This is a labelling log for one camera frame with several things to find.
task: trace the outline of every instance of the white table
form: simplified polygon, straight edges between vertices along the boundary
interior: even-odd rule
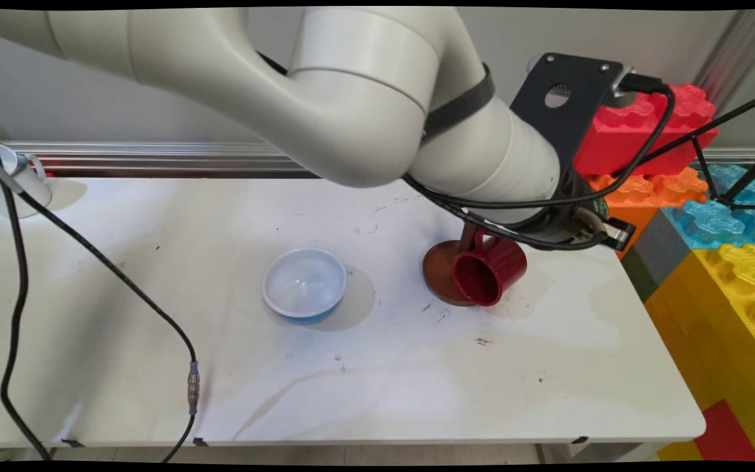
[[[461,221],[402,182],[53,180],[50,208],[195,344],[189,439],[642,443],[704,432],[608,248],[525,248],[528,272],[497,307],[460,308],[428,291],[421,260]],[[22,228],[31,279],[10,391],[25,421],[50,446],[176,443],[188,421],[180,338],[44,218]],[[267,264],[300,246],[327,248],[351,273],[341,307],[314,326],[261,300]],[[0,216],[0,380],[17,283]],[[0,447],[25,445],[0,404]]]

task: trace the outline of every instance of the white mug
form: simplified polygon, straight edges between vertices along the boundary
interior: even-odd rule
[[[0,144],[0,158],[6,170],[11,170],[10,174],[13,180],[16,180],[19,185],[24,188],[27,193],[33,197],[34,200],[42,206],[48,205],[51,201],[51,190],[48,190],[48,186],[45,185],[45,169],[43,164],[39,162],[35,155],[17,155],[9,147],[2,146]],[[32,162],[36,168],[34,172],[28,163]],[[16,212],[19,218],[25,218],[33,215],[37,211],[25,203],[22,198],[17,195],[13,195],[13,200],[16,203]],[[0,213],[5,217],[8,217],[8,206],[5,204],[5,197],[2,193],[2,183],[0,182]]]

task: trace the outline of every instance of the foam building block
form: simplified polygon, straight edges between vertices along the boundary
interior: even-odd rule
[[[693,250],[645,307],[699,406],[726,400],[755,449],[755,246]]]
[[[695,265],[705,268],[708,277],[686,281],[697,298],[686,309],[704,309],[704,317],[697,326],[679,321],[755,448],[755,246],[693,251],[678,275],[682,278],[687,266]],[[707,298],[713,302],[703,307],[700,301]]]
[[[704,460],[737,460],[755,462],[755,450],[730,406],[721,401],[704,412],[707,430],[695,439]]]
[[[660,208],[642,230],[633,250],[638,260],[626,261],[623,267],[644,266],[646,286],[659,286],[692,250],[716,250],[721,245],[736,247],[755,245],[755,210],[737,210],[716,201],[686,201],[677,208]]]
[[[674,113],[649,151],[706,125],[716,113],[716,107],[707,102],[704,90],[690,84],[671,86],[671,89],[675,95]],[[582,176],[600,176],[625,167],[654,131],[664,110],[664,96],[642,93],[625,108],[600,107],[573,158],[575,169]],[[702,134],[698,138],[701,147],[707,147],[717,134],[715,128]],[[634,173],[679,174],[695,158],[695,148],[688,142],[639,165]]]
[[[672,442],[657,452],[660,460],[704,460],[695,441]]]
[[[660,286],[645,302],[645,307],[689,392],[695,398],[695,403],[703,412],[724,400],[724,395],[719,392],[718,386],[707,372],[707,367],[695,351],[695,346],[692,346],[692,341],[678,323],[683,313],[674,312],[669,303],[671,296],[672,293],[666,290],[665,286]]]
[[[737,165],[713,165],[713,185],[732,185],[744,173]],[[655,189],[665,177],[654,177]],[[739,195],[737,203],[755,204],[755,180]],[[716,201],[698,198],[681,207],[663,207],[639,233],[633,248],[623,257],[623,267],[642,301],[665,281],[692,250],[716,250],[721,244],[755,245],[755,210],[730,211]]]
[[[587,178],[594,191],[607,188],[615,180],[611,176]],[[617,256],[621,259],[633,247],[659,207],[679,207],[688,200],[705,200],[706,191],[707,183],[690,167],[674,176],[629,177],[617,191],[605,197],[612,218],[619,218],[637,227],[629,245],[624,251],[617,251]]]

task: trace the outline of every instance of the brown saucer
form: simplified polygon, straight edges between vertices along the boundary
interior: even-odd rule
[[[427,251],[422,263],[425,281],[431,292],[443,302],[458,307],[472,307],[453,282],[453,258],[459,254],[459,241],[444,241]]]

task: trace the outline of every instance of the blue bowl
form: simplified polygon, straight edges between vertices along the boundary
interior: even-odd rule
[[[298,248],[270,263],[261,295],[270,308],[296,325],[329,317],[345,292],[345,265],[319,248]]]

